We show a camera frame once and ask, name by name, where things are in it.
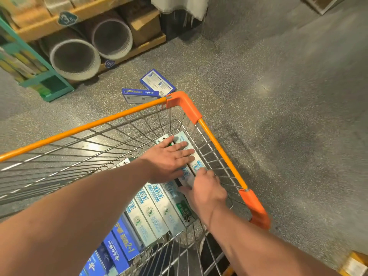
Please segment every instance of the speckled terrazzo floor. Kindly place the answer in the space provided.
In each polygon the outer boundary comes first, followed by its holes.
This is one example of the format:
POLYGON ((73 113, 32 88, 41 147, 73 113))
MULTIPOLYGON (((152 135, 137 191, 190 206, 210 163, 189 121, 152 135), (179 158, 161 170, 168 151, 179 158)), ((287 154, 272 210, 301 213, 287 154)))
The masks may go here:
POLYGON ((368 253, 367 12, 211 0, 199 29, 52 103, 1 73, 0 153, 126 109, 120 89, 156 68, 200 109, 272 232, 336 268, 368 253))

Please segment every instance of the white rim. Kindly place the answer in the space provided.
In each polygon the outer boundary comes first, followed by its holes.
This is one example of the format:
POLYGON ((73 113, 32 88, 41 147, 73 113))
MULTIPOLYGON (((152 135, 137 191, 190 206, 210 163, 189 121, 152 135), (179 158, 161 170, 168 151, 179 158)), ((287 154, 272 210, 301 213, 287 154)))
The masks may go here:
POLYGON ((96 50, 98 51, 98 53, 106 58, 106 59, 110 59, 110 60, 117 60, 120 59, 122 57, 124 57, 125 55, 127 55, 129 53, 129 51, 132 49, 133 46, 133 35, 132 35, 132 31, 130 30, 130 28, 128 27, 128 25, 125 24, 124 21, 119 20, 117 18, 111 18, 111 19, 106 19, 104 21, 101 21, 100 23, 98 23, 95 28, 92 31, 92 44, 93 46, 96 48, 96 50), (129 37, 128 37, 128 43, 127 45, 123 45, 116 53, 114 54, 103 54, 102 52, 100 52, 96 46, 95 40, 94 40, 94 36, 96 34, 97 29, 104 23, 106 22, 118 22, 120 23, 129 33, 129 37))
POLYGON ((98 70, 100 68, 101 65, 101 58, 100 55, 98 53, 98 51, 94 48, 93 45, 91 45, 89 42, 84 41, 84 40, 80 40, 80 39, 70 39, 70 40, 65 40, 62 41, 58 44, 56 44, 53 49, 50 52, 50 62, 51 65, 53 66, 53 68, 63 77, 65 77, 66 79, 70 79, 70 80, 74 80, 74 81, 82 81, 82 80, 86 80, 89 78, 94 77, 97 73, 98 70), (66 72, 60 68, 58 68, 55 65, 55 53, 56 51, 63 45, 67 44, 67 43, 82 43, 86 46, 88 46, 92 51, 93 51, 93 58, 91 59, 91 63, 89 65, 89 68, 83 72, 78 72, 78 73, 71 73, 71 72, 66 72))

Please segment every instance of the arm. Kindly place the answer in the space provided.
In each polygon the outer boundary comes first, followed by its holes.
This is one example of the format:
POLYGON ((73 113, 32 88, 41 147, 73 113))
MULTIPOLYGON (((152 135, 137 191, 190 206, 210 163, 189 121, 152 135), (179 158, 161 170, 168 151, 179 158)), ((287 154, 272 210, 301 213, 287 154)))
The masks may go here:
POLYGON ((238 275, 337 276, 338 273, 226 207, 226 190, 213 171, 197 172, 193 189, 181 187, 192 208, 238 275))
POLYGON ((146 182, 182 176, 193 161, 170 137, 135 161, 76 181, 0 224, 0 275, 78 275, 146 182))

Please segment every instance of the metal wire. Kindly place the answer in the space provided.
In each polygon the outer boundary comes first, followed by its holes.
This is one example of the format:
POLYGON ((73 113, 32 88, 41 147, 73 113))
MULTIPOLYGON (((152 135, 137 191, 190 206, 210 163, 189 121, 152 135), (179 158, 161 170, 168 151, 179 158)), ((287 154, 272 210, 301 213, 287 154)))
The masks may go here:
MULTIPOLYGON (((153 146, 158 137, 179 131, 184 131, 206 167, 220 177, 221 184, 226 188, 233 187, 228 190, 231 207, 233 202, 244 204, 237 193, 241 186, 201 126, 192 124, 181 109, 154 106, 0 163, 0 218, 22 210, 9 205, 42 197, 80 178, 112 168, 127 157, 138 157, 153 146), (13 212, 3 213, 9 208, 13 212)), ((199 225, 191 224, 176 237, 171 234, 162 237, 134 260, 134 267, 124 276, 169 276, 172 270, 177 276, 189 276, 194 269, 192 266, 196 265, 202 276, 207 276, 213 269, 221 275, 218 262, 224 254, 215 256, 206 239, 205 227, 202 223, 199 225), (205 271, 199 246, 203 238, 213 259, 205 271), (155 262, 162 256, 168 258, 168 265, 155 262)))

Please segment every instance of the metal wire basket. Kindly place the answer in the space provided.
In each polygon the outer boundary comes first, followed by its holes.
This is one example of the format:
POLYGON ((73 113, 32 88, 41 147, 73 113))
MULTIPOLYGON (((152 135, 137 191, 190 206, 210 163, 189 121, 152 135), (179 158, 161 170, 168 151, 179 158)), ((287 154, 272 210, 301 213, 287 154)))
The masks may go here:
MULTIPOLYGON (((42 196, 92 173, 139 157, 168 133, 184 131, 207 169, 228 191, 228 206, 247 206, 251 223, 269 229, 270 220, 252 190, 184 92, 38 141, 0 156, 0 218, 13 215, 42 196)), ((134 259, 124 275, 231 274, 223 252, 198 220, 177 236, 170 233, 134 259)))

